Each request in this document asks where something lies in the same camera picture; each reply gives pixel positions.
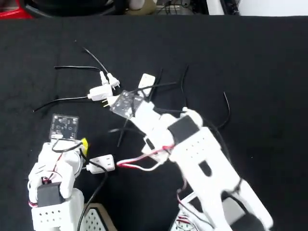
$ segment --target circuit board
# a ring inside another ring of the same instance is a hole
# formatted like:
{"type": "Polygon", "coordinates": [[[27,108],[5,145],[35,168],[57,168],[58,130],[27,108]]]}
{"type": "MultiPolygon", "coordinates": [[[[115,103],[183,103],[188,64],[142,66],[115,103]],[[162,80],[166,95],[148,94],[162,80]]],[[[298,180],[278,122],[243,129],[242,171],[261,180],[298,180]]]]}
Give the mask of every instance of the circuit board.
{"type": "Polygon", "coordinates": [[[75,140],[79,117],[69,115],[52,115],[50,139],[75,140]]]}
{"type": "Polygon", "coordinates": [[[126,119],[130,119],[134,114],[132,108],[136,112],[143,100],[143,97],[136,93],[124,90],[112,105],[110,111],[126,119]]]}

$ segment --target table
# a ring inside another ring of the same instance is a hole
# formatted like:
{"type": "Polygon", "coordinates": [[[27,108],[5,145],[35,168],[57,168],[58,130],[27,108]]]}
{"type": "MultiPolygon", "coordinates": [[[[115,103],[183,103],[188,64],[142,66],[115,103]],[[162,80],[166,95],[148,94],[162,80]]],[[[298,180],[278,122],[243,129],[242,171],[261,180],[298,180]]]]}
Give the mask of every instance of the table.
{"type": "MultiPolygon", "coordinates": [[[[142,74],[161,82],[177,81],[186,64],[188,106],[221,123],[235,169],[273,216],[276,229],[305,227],[307,183],[308,18],[228,16],[82,17],[0,22],[1,229],[32,230],[26,178],[44,142],[53,113],[79,116],[78,138],[87,137],[92,157],[115,160],[137,156],[143,142],[126,133],[116,148],[124,119],[100,103],[60,103],[33,113],[58,96],[85,96],[99,75],[54,70],[55,65],[95,65],[74,43],[87,46],[134,89],[142,74]]],[[[160,88],[154,103],[180,109],[179,87],[160,88]]],[[[151,160],[142,162],[151,165],[151,160]]],[[[165,231],[177,213],[177,167],[166,163],[154,172],[119,169],[110,174],[96,201],[102,202],[119,231],[165,231]]],[[[83,172],[77,186],[86,200],[102,176],[83,172]]]]}

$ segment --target white plug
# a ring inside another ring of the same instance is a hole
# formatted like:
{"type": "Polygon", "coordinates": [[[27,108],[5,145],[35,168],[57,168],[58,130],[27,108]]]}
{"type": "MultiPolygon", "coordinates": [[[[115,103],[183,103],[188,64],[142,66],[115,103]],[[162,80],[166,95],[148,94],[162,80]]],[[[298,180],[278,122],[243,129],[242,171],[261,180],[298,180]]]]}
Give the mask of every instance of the white plug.
{"type": "Polygon", "coordinates": [[[116,102],[118,98],[119,98],[118,95],[110,96],[110,97],[107,97],[107,99],[103,100],[102,103],[107,102],[107,104],[105,104],[104,107],[107,107],[107,106],[112,107],[112,105],[114,105],[114,103],[116,102]]]}
{"type": "Polygon", "coordinates": [[[106,99],[110,96],[113,96],[111,86],[109,84],[105,84],[103,86],[92,88],[88,94],[88,99],[98,101],[106,99]]]}
{"type": "MultiPolygon", "coordinates": [[[[90,161],[104,167],[108,172],[115,170],[115,161],[112,155],[102,155],[96,158],[91,159],[90,161]]],[[[90,171],[92,174],[98,174],[104,172],[100,167],[89,163],[86,165],[87,171],[90,171]]]]}
{"type": "Polygon", "coordinates": [[[100,76],[101,76],[101,80],[102,80],[102,85],[109,84],[103,71],[100,71],[100,76]]]}
{"type": "Polygon", "coordinates": [[[111,73],[108,73],[107,77],[109,79],[109,84],[113,89],[115,89],[116,86],[120,87],[120,81],[117,78],[113,77],[111,73]]]}

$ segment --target black wire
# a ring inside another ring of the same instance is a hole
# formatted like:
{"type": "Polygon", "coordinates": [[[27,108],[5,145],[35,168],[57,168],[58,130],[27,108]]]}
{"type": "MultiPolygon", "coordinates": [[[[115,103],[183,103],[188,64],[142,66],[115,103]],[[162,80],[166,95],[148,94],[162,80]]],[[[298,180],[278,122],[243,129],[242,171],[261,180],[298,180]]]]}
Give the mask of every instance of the black wire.
{"type": "Polygon", "coordinates": [[[216,137],[216,139],[220,143],[222,152],[225,154],[226,158],[228,159],[228,161],[232,165],[232,161],[231,161],[231,157],[230,157],[228,147],[227,147],[221,133],[218,131],[218,129],[208,119],[206,119],[204,117],[202,117],[202,119],[207,123],[208,128],[214,132],[214,137],[216,137]]]}
{"type": "Polygon", "coordinates": [[[167,5],[164,5],[163,8],[161,8],[156,14],[159,14],[166,7],[167,7],[167,5]]]}
{"type": "Polygon", "coordinates": [[[178,84],[178,82],[154,84],[154,85],[147,86],[147,87],[143,87],[143,88],[137,88],[137,89],[132,90],[132,91],[130,91],[130,92],[137,92],[137,91],[145,90],[145,89],[148,89],[148,88],[157,88],[157,87],[169,86],[169,85],[176,85],[176,84],[178,84]]]}
{"type": "Polygon", "coordinates": [[[59,102],[59,101],[82,100],[82,99],[87,99],[87,98],[88,98],[87,96],[83,96],[83,97],[62,98],[62,99],[52,100],[52,101],[50,101],[50,102],[48,102],[48,103],[45,103],[45,104],[43,104],[42,106],[40,106],[40,107],[34,109],[33,112],[36,112],[36,111],[38,111],[39,109],[42,109],[43,107],[46,107],[46,106],[48,106],[48,105],[50,105],[50,104],[52,104],[52,103],[56,103],[56,102],[59,102]]]}
{"type": "MultiPolygon", "coordinates": [[[[127,123],[128,123],[128,119],[125,120],[125,123],[124,123],[124,125],[123,125],[123,128],[126,128],[127,123]]],[[[117,145],[116,145],[117,147],[120,147],[120,145],[121,145],[121,142],[122,142],[122,139],[123,139],[123,136],[124,136],[124,131],[125,131],[124,129],[121,130],[119,139],[117,140],[117,145]]]]}
{"type": "Polygon", "coordinates": [[[96,188],[96,190],[93,192],[92,196],[90,197],[90,199],[88,200],[86,205],[84,206],[84,208],[83,208],[83,210],[81,212],[81,215],[79,217],[77,231],[80,231],[81,222],[82,222],[83,217],[86,214],[86,211],[88,210],[88,208],[89,208],[91,202],[93,201],[94,197],[101,190],[101,188],[103,187],[103,185],[105,184],[105,182],[106,182],[106,180],[108,178],[108,171],[103,166],[98,165],[97,163],[94,163],[94,162],[88,160],[88,158],[83,154],[82,150],[80,150],[80,154],[85,159],[85,161],[88,161],[90,164],[93,164],[94,166],[101,168],[104,171],[104,178],[103,178],[102,182],[99,184],[99,186],[96,188]]]}
{"type": "Polygon", "coordinates": [[[82,145],[82,142],[80,142],[80,143],[78,143],[78,144],[76,144],[76,145],[74,145],[74,146],[72,146],[72,147],[70,147],[70,148],[67,148],[67,149],[63,149],[63,150],[54,150],[54,148],[55,148],[55,146],[57,145],[57,143],[59,142],[59,140],[60,140],[60,139],[58,139],[58,140],[53,144],[53,146],[52,146],[52,148],[51,148],[51,150],[52,150],[53,152],[55,152],[55,153],[65,153],[65,152],[69,152],[69,151],[74,150],[74,149],[76,149],[76,148],[78,148],[79,146],[82,145]]]}
{"type": "Polygon", "coordinates": [[[227,104],[227,108],[228,108],[228,116],[226,118],[226,120],[217,127],[217,129],[222,129],[223,127],[226,126],[226,124],[230,121],[230,116],[231,116],[231,109],[230,109],[230,105],[229,105],[229,101],[228,101],[228,98],[227,98],[227,95],[225,92],[223,92],[223,96],[225,98],[225,102],[227,104]]]}
{"type": "MultiPolygon", "coordinates": [[[[162,76],[163,76],[163,72],[164,72],[164,69],[161,68],[161,69],[160,69],[160,72],[159,72],[159,75],[158,75],[158,77],[157,77],[157,79],[156,79],[156,81],[155,81],[154,84],[159,84],[160,79],[161,79],[162,76]]],[[[153,89],[151,90],[150,95],[149,95],[149,97],[148,97],[148,101],[152,101],[152,98],[153,98],[153,95],[154,95],[154,93],[155,93],[155,90],[156,90],[156,88],[153,88],[153,89]]]]}
{"type": "MultiPolygon", "coordinates": [[[[161,77],[162,77],[162,74],[163,74],[163,68],[160,69],[160,73],[159,73],[159,76],[158,78],[155,80],[155,84],[158,84],[161,77]]],[[[153,92],[155,92],[156,88],[153,88],[150,92],[150,95],[148,97],[146,97],[145,93],[143,90],[141,90],[141,92],[143,93],[143,97],[146,99],[147,98],[147,101],[151,101],[152,97],[153,97],[153,92]]],[[[123,128],[126,128],[126,125],[128,123],[128,119],[125,120],[124,122],[124,125],[123,125],[123,128]]],[[[117,141],[117,147],[120,147],[121,143],[122,143],[122,140],[123,140],[123,136],[124,136],[124,133],[125,133],[125,130],[123,129],[120,133],[120,136],[119,136],[119,139],[117,141]]]]}
{"type": "Polygon", "coordinates": [[[133,93],[133,96],[132,96],[131,101],[130,101],[131,113],[132,113],[133,117],[135,117],[135,115],[136,115],[136,110],[135,110],[135,106],[134,106],[136,94],[137,94],[136,92],[133,93]]]}
{"type": "Polygon", "coordinates": [[[182,75],[182,78],[181,78],[181,91],[182,91],[182,94],[183,94],[183,97],[184,97],[184,107],[187,107],[187,97],[186,97],[185,92],[184,92],[184,80],[185,80],[185,77],[187,75],[188,69],[189,69],[189,65],[186,66],[184,73],[182,75]]]}
{"type": "Polygon", "coordinates": [[[168,5],[167,5],[167,7],[165,8],[165,12],[166,12],[166,15],[169,14],[169,12],[168,12],[168,5]]]}
{"type": "Polygon", "coordinates": [[[87,48],[82,47],[83,50],[88,53],[102,68],[103,70],[106,72],[106,74],[108,74],[109,72],[107,71],[106,67],[98,60],[98,58],[95,57],[94,54],[92,54],[87,48]]]}
{"type": "Polygon", "coordinates": [[[142,136],[145,136],[146,134],[140,130],[136,130],[136,129],[132,129],[132,128],[115,128],[115,129],[111,129],[108,131],[108,133],[113,133],[113,132],[119,132],[119,131],[133,131],[136,133],[139,133],[142,136]]]}
{"type": "Polygon", "coordinates": [[[177,7],[176,7],[176,2],[177,2],[177,0],[175,0],[175,2],[173,4],[173,7],[174,7],[175,14],[178,14],[177,7]]]}
{"type": "Polygon", "coordinates": [[[91,71],[102,71],[98,67],[95,66],[55,66],[54,69],[81,69],[81,70],[91,70],[91,71]]]}
{"type": "Polygon", "coordinates": [[[181,110],[164,109],[164,108],[159,108],[159,107],[155,107],[154,110],[157,111],[157,112],[161,112],[161,113],[163,113],[163,112],[165,112],[165,113],[168,113],[168,112],[170,112],[170,113],[185,113],[185,111],[181,111],[181,110]]]}

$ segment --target yellow connector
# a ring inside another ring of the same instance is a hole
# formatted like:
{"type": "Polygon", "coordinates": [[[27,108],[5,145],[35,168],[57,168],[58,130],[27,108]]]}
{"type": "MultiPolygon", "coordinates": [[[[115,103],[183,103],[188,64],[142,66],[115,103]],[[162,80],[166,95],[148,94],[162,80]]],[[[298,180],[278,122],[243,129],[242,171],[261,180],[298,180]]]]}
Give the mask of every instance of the yellow connector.
{"type": "Polygon", "coordinates": [[[87,141],[86,138],[83,138],[83,139],[81,140],[81,142],[82,142],[82,146],[83,146],[82,152],[83,152],[83,154],[84,154],[85,156],[87,156],[87,155],[88,155],[88,148],[89,148],[88,141],[87,141]]]}

